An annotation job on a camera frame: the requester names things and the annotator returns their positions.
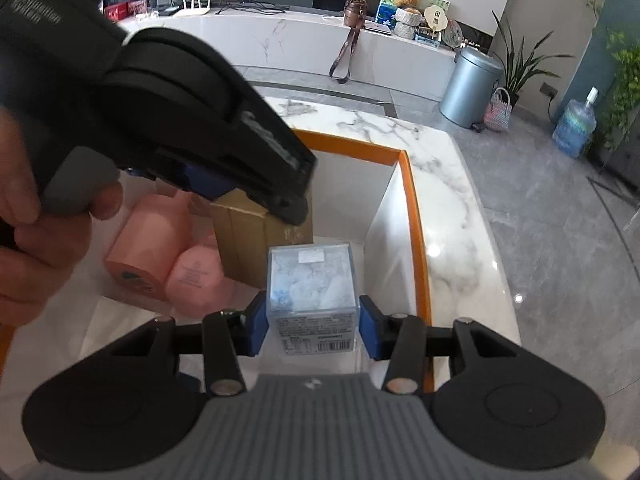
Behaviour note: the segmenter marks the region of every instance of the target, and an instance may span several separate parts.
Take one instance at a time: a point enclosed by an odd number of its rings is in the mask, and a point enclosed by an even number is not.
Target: trash can
[[[440,112],[464,128],[482,123],[503,71],[499,61],[474,48],[462,49],[456,54],[456,68],[440,103]]]

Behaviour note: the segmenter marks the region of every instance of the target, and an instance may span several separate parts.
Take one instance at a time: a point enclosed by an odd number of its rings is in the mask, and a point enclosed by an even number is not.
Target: cardboard box
[[[132,2],[127,2],[127,12],[129,13],[129,16],[144,14],[146,12],[146,0],[133,0]]]
[[[235,189],[211,205],[220,259],[225,276],[256,288],[267,286],[269,247],[312,244],[311,198],[309,215],[301,226],[291,226]]]
[[[129,17],[129,4],[123,2],[104,8],[104,15],[112,22],[119,22]]]

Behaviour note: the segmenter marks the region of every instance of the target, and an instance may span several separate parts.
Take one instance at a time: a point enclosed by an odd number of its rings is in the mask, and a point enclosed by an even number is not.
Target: clear plastic box
[[[358,314],[348,243],[270,249],[267,318],[286,355],[353,350]]]

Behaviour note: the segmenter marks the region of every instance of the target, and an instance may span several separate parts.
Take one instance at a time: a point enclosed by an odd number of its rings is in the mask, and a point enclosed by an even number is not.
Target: red box
[[[124,2],[122,4],[110,5],[105,7],[104,15],[112,22],[119,22],[124,20],[129,15],[129,3]]]
[[[146,12],[146,0],[134,0],[132,2],[127,2],[127,8],[129,9],[129,16],[144,14]]]

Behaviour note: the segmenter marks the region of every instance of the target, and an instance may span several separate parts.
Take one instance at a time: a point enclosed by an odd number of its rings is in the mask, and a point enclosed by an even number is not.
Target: nutrition label
[[[281,317],[276,326],[287,355],[345,352],[353,349],[356,312]]]

